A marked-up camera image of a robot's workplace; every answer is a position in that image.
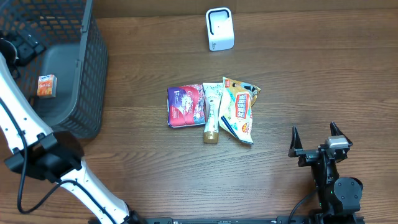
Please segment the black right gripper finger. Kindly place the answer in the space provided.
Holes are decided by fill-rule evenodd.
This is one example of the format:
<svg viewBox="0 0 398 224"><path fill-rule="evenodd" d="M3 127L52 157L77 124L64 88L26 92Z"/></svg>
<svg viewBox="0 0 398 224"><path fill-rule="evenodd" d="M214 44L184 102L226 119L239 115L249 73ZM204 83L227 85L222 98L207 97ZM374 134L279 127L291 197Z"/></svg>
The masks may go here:
<svg viewBox="0 0 398 224"><path fill-rule="evenodd" d="M297 127L292 127L292 139L290 143L289 157L298 157L303 151L302 143L297 131Z"/></svg>
<svg viewBox="0 0 398 224"><path fill-rule="evenodd" d="M332 136L344 136L349 145L353 144L352 141L338 128L334 121L330 123L330 131Z"/></svg>

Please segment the small orange juice carton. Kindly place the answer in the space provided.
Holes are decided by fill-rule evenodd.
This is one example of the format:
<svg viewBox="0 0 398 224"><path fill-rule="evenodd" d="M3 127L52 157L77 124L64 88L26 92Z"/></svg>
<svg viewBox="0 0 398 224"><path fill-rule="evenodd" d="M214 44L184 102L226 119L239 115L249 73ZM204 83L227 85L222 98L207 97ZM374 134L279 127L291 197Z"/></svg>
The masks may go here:
<svg viewBox="0 0 398 224"><path fill-rule="evenodd" d="M57 77L54 74L42 75L38 79L37 96L39 98L55 98Z"/></svg>

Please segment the grey plastic basket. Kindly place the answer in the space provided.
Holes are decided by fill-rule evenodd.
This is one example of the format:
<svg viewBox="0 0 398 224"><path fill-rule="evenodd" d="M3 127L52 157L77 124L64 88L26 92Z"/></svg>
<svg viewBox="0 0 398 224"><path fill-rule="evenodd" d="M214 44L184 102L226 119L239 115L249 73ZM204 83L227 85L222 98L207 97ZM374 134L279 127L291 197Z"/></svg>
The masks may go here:
<svg viewBox="0 0 398 224"><path fill-rule="evenodd" d="M93 2L1 1L1 31L32 34L45 50L26 66L11 66L17 86L55 132L95 137L101 127L108 49ZM37 96L42 75L57 77L55 98Z"/></svg>

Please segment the yellow snack bag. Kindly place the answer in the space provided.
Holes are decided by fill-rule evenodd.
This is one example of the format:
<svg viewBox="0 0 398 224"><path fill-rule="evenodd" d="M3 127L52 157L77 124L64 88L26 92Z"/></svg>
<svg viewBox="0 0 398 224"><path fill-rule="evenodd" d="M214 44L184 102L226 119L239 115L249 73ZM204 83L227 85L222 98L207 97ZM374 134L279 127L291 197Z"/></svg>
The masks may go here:
<svg viewBox="0 0 398 224"><path fill-rule="evenodd" d="M245 144L254 144L251 131L253 126L252 107L261 89L223 77L223 95L219 110L220 127Z"/></svg>

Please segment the white tube gold cap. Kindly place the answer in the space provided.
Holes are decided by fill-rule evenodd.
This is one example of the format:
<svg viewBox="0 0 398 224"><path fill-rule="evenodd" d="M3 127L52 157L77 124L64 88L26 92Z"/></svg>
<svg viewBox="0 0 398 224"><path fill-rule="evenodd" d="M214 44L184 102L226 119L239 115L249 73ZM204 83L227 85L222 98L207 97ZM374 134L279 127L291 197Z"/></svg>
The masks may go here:
<svg viewBox="0 0 398 224"><path fill-rule="evenodd" d="M206 104L206 123L203 141L207 144L218 143L219 121L218 113L223 94L222 83L203 83Z"/></svg>

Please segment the red purple pouch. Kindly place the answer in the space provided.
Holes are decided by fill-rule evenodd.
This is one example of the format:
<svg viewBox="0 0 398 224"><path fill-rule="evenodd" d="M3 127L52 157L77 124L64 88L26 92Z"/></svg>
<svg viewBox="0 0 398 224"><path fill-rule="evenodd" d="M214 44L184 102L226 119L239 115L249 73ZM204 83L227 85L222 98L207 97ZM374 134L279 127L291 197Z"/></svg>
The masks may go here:
<svg viewBox="0 0 398 224"><path fill-rule="evenodd" d="M205 121L205 94L202 84L167 89L168 125L171 128L199 126Z"/></svg>

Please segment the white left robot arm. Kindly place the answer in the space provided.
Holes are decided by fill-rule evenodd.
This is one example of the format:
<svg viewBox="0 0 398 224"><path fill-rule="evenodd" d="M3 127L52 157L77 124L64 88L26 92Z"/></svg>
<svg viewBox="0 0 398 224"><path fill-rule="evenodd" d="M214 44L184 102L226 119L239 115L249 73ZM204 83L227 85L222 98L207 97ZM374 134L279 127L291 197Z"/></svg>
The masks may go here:
<svg viewBox="0 0 398 224"><path fill-rule="evenodd" d="M9 65L17 59L17 49L11 42L1 39L1 129L12 152L5 164L21 175L18 211L22 214L33 212L63 187L95 214L98 223L136 221L129 206L113 195L90 170L76 137L68 131L53 131L32 109L9 70ZM30 209L22 207L26 177L54 184Z"/></svg>

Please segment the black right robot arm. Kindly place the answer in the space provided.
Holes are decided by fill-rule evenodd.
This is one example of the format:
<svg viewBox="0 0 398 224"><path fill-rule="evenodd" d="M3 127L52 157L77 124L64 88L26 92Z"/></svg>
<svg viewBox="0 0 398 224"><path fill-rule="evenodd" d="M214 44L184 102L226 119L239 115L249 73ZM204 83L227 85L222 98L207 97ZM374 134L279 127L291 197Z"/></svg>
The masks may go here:
<svg viewBox="0 0 398 224"><path fill-rule="evenodd" d="M317 149L305 150L297 131L292 127L292 140L288 156L298 158L298 166L309 166L315 182L315 190L299 201L286 223L364 224L364 218L356 216L360 211L363 183L354 177L341 177L336 164L348 157L352 141L332 122L331 136ZM318 196L319 209L309 211L306 217L296 217L295 212L304 202Z"/></svg>

